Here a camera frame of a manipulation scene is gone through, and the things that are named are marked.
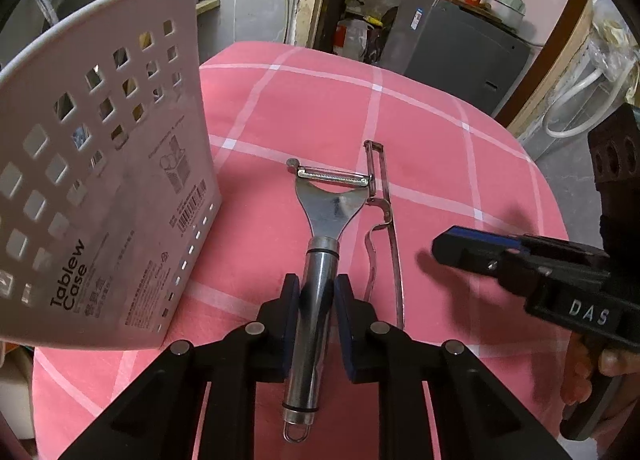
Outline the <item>person's right hand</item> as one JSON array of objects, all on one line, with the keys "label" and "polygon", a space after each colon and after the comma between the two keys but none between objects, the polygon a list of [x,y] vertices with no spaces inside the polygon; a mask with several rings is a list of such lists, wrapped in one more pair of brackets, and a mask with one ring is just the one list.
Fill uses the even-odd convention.
[{"label": "person's right hand", "polygon": [[605,417],[613,417],[639,398],[640,359],[629,350],[602,350],[594,360],[582,336],[570,335],[566,354],[560,395],[565,405],[585,402],[592,392],[591,378],[595,371],[603,376],[621,376],[623,382],[618,387],[612,402],[605,410]]}]

